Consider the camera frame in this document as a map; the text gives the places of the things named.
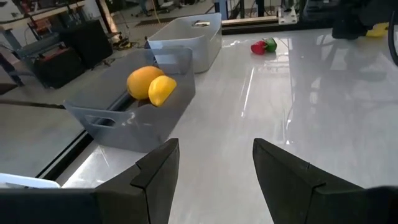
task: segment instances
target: orange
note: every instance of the orange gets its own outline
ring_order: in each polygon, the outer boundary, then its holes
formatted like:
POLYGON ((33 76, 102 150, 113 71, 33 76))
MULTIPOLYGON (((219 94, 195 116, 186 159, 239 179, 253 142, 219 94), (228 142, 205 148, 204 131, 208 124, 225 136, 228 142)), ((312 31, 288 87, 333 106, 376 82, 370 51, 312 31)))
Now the orange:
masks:
POLYGON ((137 100, 149 97, 148 89, 150 83, 165 73, 154 66, 145 66, 133 71, 127 78, 127 91, 137 100))

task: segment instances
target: yellow fruit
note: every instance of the yellow fruit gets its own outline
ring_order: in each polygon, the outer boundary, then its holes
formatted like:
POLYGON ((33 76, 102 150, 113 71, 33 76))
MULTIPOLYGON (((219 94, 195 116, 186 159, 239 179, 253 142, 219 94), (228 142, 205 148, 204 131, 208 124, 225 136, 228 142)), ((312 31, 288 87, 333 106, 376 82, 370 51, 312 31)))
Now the yellow fruit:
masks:
POLYGON ((165 73, 153 66, 145 66, 133 71, 127 78, 127 91, 137 100, 148 98, 150 83, 165 73))
POLYGON ((373 29, 366 33, 366 37, 384 37, 388 33, 388 22, 383 22, 373 26, 373 29))
POLYGON ((176 86, 177 82, 165 75, 155 78, 148 90, 150 102, 155 106, 162 106, 176 86))

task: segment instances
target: black equipment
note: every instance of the black equipment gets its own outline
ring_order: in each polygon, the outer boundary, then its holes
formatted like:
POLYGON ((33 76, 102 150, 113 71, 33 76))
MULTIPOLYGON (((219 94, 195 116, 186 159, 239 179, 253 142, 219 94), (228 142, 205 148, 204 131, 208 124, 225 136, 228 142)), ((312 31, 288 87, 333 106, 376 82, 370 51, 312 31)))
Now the black equipment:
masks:
POLYGON ((170 139, 95 189, 0 189, 1 223, 167 224, 179 157, 170 139))
POLYGON ((85 72, 79 55, 71 48, 60 49, 55 54, 34 62, 34 71, 48 87, 61 88, 85 72))
POLYGON ((253 160, 275 224, 398 223, 398 188, 363 189, 255 139, 253 160))
POLYGON ((60 33, 60 38, 77 51, 86 68, 93 68, 113 52, 99 20, 67 29, 60 33))
POLYGON ((398 55, 394 45, 396 12, 398 13, 396 0, 340 1, 332 36, 336 39, 357 39, 366 35, 374 25, 389 22, 388 44, 392 60, 398 65, 398 55))
POLYGON ((300 20, 306 22, 332 21, 338 11, 339 3, 340 0, 300 0, 297 4, 300 8, 300 20))

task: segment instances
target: box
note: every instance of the box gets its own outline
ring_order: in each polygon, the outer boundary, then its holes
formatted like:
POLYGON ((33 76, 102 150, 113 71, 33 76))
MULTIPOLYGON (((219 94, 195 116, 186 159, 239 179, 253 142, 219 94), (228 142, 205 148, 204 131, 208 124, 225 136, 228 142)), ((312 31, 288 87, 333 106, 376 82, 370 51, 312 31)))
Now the box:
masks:
POLYGON ((204 14, 174 19, 152 37, 152 49, 190 48, 193 71, 205 72, 221 49, 221 14, 204 14))
POLYGON ((98 144, 149 152, 167 140, 194 95, 190 49, 139 49, 114 62, 93 83, 65 100, 64 106, 98 144), (156 57, 171 59, 160 63, 156 57), (160 107, 134 101, 127 92, 128 76, 147 65, 159 67, 177 81, 160 107))

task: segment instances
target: glossy table surface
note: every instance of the glossy table surface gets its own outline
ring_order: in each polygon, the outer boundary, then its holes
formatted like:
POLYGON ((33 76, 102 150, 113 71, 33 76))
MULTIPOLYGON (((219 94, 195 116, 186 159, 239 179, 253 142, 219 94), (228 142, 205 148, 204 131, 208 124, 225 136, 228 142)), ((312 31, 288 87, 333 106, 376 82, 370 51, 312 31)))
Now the glossy table surface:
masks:
MULTIPOLYGON (((398 184, 398 67, 385 39, 331 30, 223 36, 170 137, 180 170, 169 223, 272 223, 252 161, 264 138, 362 187, 398 184), (250 53, 274 37, 276 54, 250 53)), ((96 187, 143 154, 92 143, 64 187, 96 187)))

